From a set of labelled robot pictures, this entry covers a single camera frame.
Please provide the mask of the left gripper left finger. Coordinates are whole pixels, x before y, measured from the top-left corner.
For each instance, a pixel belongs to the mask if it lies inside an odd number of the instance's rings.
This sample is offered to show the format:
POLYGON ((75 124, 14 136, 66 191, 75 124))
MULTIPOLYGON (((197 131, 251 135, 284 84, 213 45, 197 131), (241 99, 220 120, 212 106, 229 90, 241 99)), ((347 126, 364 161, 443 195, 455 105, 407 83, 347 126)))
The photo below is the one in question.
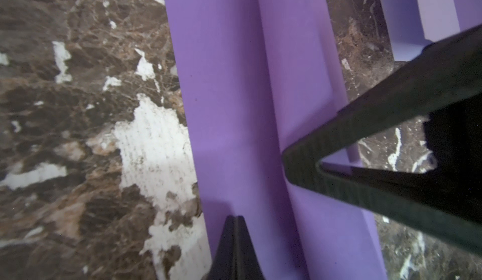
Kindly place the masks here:
POLYGON ((235 218, 228 216, 223 226, 212 267, 207 276, 208 280, 235 279, 234 225, 235 218))

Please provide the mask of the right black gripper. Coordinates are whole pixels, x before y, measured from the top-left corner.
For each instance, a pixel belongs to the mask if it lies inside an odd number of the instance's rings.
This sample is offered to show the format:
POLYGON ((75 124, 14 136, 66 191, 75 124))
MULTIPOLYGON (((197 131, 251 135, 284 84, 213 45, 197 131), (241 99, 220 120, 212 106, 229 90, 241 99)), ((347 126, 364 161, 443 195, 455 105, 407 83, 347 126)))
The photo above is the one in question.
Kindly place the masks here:
POLYGON ((326 195, 481 254, 481 27, 435 42, 282 152, 284 174, 326 195), (425 173, 369 170, 325 158, 409 119, 424 123, 425 173))

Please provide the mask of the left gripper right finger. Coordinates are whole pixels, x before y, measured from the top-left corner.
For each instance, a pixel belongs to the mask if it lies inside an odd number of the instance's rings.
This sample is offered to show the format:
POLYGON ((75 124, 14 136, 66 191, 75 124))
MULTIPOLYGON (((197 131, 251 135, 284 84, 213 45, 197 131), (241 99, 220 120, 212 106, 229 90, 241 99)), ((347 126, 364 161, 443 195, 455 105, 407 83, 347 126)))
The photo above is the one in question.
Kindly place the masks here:
POLYGON ((251 241, 245 218, 235 218, 235 278, 265 279, 251 241))

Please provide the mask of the light lilac paper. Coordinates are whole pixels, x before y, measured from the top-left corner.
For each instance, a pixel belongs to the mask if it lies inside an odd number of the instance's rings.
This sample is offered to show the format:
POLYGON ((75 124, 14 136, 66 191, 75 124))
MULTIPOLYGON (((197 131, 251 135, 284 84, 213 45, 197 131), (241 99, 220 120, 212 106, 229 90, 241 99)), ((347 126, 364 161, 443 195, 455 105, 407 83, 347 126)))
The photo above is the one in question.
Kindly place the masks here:
POLYGON ((454 0, 417 0, 425 39, 440 41, 461 31, 454 0))

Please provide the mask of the dark purple paper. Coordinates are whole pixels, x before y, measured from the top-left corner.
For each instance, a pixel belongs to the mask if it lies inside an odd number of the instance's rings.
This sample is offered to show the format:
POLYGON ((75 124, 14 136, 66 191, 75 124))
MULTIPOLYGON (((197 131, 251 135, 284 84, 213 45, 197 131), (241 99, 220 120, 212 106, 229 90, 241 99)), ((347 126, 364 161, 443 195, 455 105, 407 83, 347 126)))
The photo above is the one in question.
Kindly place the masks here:
MULTIPOLYGON (((434 43, 425 39, 417 0, 380 0, 394 60, 410 61, 434 43)), ((481 24, 481 0, 454 0, 462 31, 481 24)))
POLYGON ((282 166, 348 102, 326 0, 166 9, 213 259, 226 218, 242 216, 265 279, 385 279, 373 214, 290 184, 282 166))

